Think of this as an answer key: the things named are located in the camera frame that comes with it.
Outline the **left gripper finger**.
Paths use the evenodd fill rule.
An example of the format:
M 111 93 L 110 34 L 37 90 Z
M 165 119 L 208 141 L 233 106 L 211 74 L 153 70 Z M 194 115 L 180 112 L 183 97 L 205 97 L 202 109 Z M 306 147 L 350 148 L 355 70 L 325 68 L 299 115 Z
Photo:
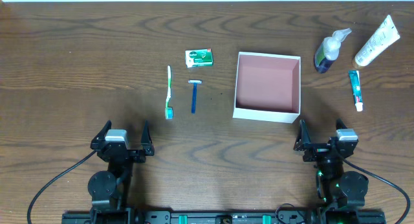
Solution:
M 106 145 L 105 136 L 107 132 L 111 129 L 111 121 L 108 120 L 104 127 L 98 132 L 98 134 L 92 139 L 90 148 L 92 150 L 101 150 Z
M 142 131 L 140 143 L 146 156 L 154 156 L 155 148 L 153 145 L 153 141 L 151 140 L 151 135 L 149 132 L 149 122 L 147 120 L 144 123 L 144 129 Z

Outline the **small green toothpaste tube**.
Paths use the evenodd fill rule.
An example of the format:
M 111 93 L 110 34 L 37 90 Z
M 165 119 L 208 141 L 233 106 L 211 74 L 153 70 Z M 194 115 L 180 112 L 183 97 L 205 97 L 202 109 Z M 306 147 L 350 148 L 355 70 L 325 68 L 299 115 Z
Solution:
M 362 91 L 360 86 L 360 73 L 357 70 L 348 71 L 350 81 L 351 81 L 351 88 L 353 91 L 353 98 L 356 110 L 358 112 L 363 111 L 364 104 L 362 100 Z

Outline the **clear pump sanitizer bottle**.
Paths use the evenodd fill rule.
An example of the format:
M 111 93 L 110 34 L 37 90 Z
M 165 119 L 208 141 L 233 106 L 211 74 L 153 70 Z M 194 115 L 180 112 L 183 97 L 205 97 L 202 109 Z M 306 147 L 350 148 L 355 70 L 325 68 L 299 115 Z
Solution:
M 314 66 L 318 73 L 326 73 L 337 60 L 340 47 L 345 38 L 352 32 L 350 28 L 336 30 L 332 36 L 326 37 L 314 55 Z

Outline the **green Dettol soap bar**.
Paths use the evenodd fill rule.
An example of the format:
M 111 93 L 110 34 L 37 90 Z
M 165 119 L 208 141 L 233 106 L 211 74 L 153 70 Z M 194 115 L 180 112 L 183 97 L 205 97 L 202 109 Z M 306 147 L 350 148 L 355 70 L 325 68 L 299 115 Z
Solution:
M 187 68 L 212 66 L 213 54 L 211 48 L 186 50 L 185 63 Z

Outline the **white cream tube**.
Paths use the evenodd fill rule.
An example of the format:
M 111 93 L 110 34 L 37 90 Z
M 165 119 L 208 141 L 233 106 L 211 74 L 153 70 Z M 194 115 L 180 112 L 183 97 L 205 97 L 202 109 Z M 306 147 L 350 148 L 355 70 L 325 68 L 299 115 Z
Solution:
M 387 15 L 375 33 L 356 53 L 353 58 L 353 67 L 358 69 L 368 66 L 377 56 L 398 39 L 400 39 L 400 34 L 398 33 L 392 17 Z

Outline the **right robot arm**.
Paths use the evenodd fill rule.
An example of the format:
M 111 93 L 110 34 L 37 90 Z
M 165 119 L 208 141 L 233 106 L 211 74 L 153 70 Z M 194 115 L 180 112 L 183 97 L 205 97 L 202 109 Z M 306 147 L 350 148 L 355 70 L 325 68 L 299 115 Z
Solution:
M 343 169 L 357 144 L 356 132 L 340 119 L 336 121 L 336 135 L 326 143 L 313 143 L 305 121 L 300 121 L 294 150 L 303 152 L 303 161 L 316 163 L 317 194 L 324 202 L 307 212 L 306 223 L 360 222 L 358 208 L 365 205 L 369 181 L 361 173 Z

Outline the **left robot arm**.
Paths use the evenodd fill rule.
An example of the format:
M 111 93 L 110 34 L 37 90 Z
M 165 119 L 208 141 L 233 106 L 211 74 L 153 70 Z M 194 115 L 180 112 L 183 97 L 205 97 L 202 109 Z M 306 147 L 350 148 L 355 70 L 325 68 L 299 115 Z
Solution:
M 143 215 L 127 204 L 127 197 L 133 165 L 144 163 L 147 156 L 155 154 L 148 121 L 144 123 L 141 146 L 139 150 L 129 149 L 127 131 L 112 129 L 111 121 L 107 121 L 91 141 L 91 149 L 96 151 L 108 167 L 95 173 L 88 182 L 87 188 L 92 199 L 90 223 L 144 222 Z

